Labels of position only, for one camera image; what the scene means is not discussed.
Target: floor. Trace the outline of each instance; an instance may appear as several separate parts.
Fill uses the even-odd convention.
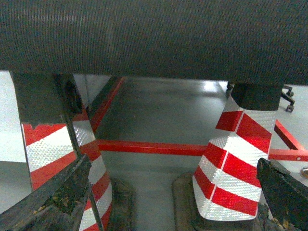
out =
[[[226,82],[129,78],[122,85],[98,131],[98,139],[207,144],[226,103]],[[295,109],[278,119],[308,149],[308,88],[294,87]],[[287,147],[274,135],[273,148]],[[136,190],[136,231],[175,229],[171,183],[193,172],[199,157],[104,152],[110,175]],[[300,181],[301,166],[283,163]],[[31,192],[26,164],[0,162],[0,212]]]

